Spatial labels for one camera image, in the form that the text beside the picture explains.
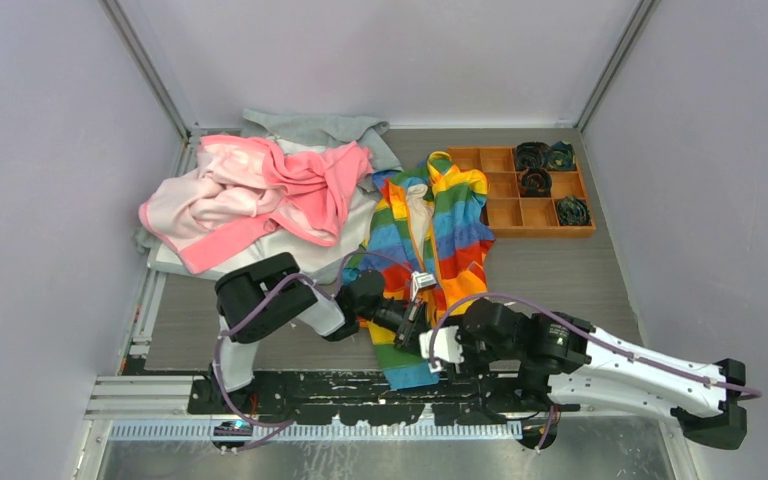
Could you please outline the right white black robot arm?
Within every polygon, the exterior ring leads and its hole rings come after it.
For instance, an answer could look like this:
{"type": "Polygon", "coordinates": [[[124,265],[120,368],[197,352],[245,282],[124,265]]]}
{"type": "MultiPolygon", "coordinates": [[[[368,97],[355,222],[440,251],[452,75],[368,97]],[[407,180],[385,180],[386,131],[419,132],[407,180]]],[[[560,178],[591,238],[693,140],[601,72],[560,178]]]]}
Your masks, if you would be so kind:
{"type": "Polygon", "coordinates": [[[747,435],[740,361],[683,360],[562,312],[527,315],[486,298],[448,324],[462,348],[455,370],[478,379],[492,413],[603,407],[674,424],[719,450],[738,449],[747,435]]]}

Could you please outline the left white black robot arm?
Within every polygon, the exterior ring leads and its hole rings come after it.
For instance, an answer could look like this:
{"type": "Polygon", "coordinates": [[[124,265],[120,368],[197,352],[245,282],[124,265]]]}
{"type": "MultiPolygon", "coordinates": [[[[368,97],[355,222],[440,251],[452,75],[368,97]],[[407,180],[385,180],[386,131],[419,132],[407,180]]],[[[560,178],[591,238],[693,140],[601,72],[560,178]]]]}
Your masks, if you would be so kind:
{"type": "Polygon", "coordinates": [[[382,272],[363,270],[327,294],[289,253],[222,276],[214,286],[220,324],[212,365],[215,403],[229,413],[248,406],[260,342],[293,320],[329,342],[356,334],[365,321],[394,335],[397,354],[418,354],[420,335],[430,329],[427,305],[419,297],[389,298],[385,286],[382,272]]]}

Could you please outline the rainbow striped zip jacket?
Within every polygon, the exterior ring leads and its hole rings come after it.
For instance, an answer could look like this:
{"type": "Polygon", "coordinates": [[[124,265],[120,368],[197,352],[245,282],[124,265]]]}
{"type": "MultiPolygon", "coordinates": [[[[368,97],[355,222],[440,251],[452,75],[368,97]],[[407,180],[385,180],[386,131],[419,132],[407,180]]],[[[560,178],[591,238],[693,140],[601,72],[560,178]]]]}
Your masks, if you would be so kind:
{"type": "MultiPolygon", "coordinates": [[[[380,271],[385,295],[408,299],[411,273],[431,273],[437,284],[418,296],[427,304],[429,330],[462,328],[472,296],[487,290],[484,261],[495,241],[481,220],[488,193],[485,174],[462,169],[449,153],[435,151],[414,169],[376,173],[375,184],[381,199],[361,254],[343,271],[343,285],[363,270],[380,271]]],[[[392,333],[366,324],[378,365],[392,388],[440,380],[420,352],[397,354],[392,333]]]]}

